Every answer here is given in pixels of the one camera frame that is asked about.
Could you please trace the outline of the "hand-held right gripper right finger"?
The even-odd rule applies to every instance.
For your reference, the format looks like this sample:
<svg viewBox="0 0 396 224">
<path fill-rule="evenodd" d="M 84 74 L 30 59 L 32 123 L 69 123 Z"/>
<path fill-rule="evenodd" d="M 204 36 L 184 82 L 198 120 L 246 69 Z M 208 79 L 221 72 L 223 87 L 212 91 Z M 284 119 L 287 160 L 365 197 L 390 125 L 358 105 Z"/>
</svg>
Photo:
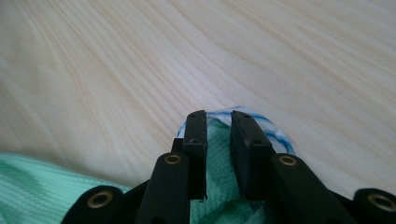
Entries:
<svg viewBox="0 0 396 224">
<path fill-rule="evenodd" d="M 258 122 L 249 114 L 234 110 L 230 155 L 240 195 L 247 200 L 264 200 L 269 189 L 269 163 L 273 145 Z"/>
</svg>

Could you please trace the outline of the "mint green striped garment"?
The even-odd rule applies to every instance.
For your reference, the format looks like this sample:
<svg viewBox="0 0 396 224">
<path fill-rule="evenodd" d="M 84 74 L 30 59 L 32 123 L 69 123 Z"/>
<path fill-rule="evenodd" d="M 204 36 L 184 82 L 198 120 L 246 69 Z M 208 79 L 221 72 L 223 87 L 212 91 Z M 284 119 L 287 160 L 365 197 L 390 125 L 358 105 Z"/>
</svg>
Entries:
<svg viewBox="0 0 396 224">
<path fill-rule="evenodd" d="M 230 108 L 208 112 L 207 195 L 191 203 L 191 224 L 266 224 L 262 203 L 239 197 L 229 151 Z M 60 224 L 86 191 L 130 186 L 81 175 L 20 154 L 0 153 L 0 224 Z"/>
</svg>

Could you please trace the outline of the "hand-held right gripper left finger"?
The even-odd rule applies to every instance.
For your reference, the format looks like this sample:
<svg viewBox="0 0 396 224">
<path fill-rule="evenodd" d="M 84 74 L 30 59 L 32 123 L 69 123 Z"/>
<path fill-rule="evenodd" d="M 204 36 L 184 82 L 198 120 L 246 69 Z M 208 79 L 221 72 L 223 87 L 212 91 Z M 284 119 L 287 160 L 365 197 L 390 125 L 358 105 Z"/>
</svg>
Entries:
<svg viewBox="0 0 396 224">
<path fill-rule="evenodd" d="M 177 152 L 190 160 L 189 186 L 191 200 L 205 200 L 206 156 L 208 149 L 206 112 L 198 110 L 190 113 L 177 135 L 176 142 L 181 146 Z"/>
</svg>

